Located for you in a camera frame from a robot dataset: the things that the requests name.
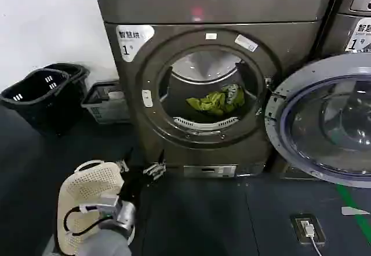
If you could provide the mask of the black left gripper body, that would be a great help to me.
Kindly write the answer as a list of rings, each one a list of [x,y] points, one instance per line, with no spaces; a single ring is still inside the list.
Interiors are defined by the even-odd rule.
[[[151,183],[151,176],[142,171],[128,171],[121,173],[123,185],[119,191],[119,198],[126,202],[139,203],[140,195],[145,186]]]

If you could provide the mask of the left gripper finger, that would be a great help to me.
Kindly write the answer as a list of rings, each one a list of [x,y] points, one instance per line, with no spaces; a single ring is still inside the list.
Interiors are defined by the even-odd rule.
[[[127,173],[129,171],[128,163],[131,160],[132,153],[133,153],[133,148],[130,148],[130,150],[128,150],[125,153],[123,159],[117,161],[117,166],[119,167],[121,174]]]
[[[166,160],[165,160],[165,150],[163,149],[160,153],[158,161],[151,165],[150,167],[143,170],[143,174],[151,179],[158,179],[166,171]]]

